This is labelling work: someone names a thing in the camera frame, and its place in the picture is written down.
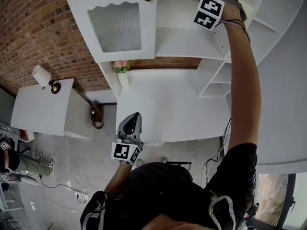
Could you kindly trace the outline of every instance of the concrete floor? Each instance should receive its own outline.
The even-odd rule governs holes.
[[[43,182],[48,186],[67,184],[69,180],[67,170],[67,141],[69,142],[69,171],[72,187],[82,190],[74,180],[78,174],[84,174],[96,187],[104,190],[105,186],[116,171],[118,164],[110,158],[111,143],[116,132],[116,106],[105,106],[105,125],[101,130],[95,130],[93,140],[74,139],[37,134],[30,144],[29,155],[36,156],[38,151],[44,153],[45,163],[53,159],[56,165],[55,175],[43,177]],[[162,146],[144,147],[140,154],[145,162],[158,161],[162,157],[179,161],[192,162],[191,174],[195,183],[200,184],[201,168],[203,164],[216,154],[219,147],[219,139],[212,138],[204,141],[185,141],[165,143]],[[217,164],[210,162],[209,175],[216,171]],[[202,185],[205,185],[205,169],[202,176]],[[77,177],[77,181],[84,188],[91,185],[83,176]],[[24,226],[22,229],[46,230],[54,223],[51,230],[77,230],[80,229],[79,219],[85,204],[79,205],[72,190],[60,186],[56,189],[19,185],[24,210],[12,212],[12,215]],[[53,200],[63,207],[51,202]]]

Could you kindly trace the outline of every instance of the person's leg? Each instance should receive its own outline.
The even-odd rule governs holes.
[[[40,164],[37,160],[21,153],[18,153],[18,156],[20,162],[16,171],[29,171],[46,176],[51,174],[50,168]]]

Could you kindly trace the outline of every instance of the power strip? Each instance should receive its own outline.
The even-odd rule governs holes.
[[[83,194],[79,191],[75,191],[75,196],[78,198],[78,200],[82,203],[85,203],[86,201],[88,201],[89,197],[87,194]]]

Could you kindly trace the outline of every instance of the frosted glass panel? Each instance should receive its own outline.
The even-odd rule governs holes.
[[[89,15],[104,52],[142,48],[138,3],[96,7],[89,11]]]

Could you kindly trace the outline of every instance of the white desk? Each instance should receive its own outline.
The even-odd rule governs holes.
[[[20,88],[11,126],[43,134],[93,138],[90,104],[72,89],[74,79],[60,80],[57,94],[39,84]]]

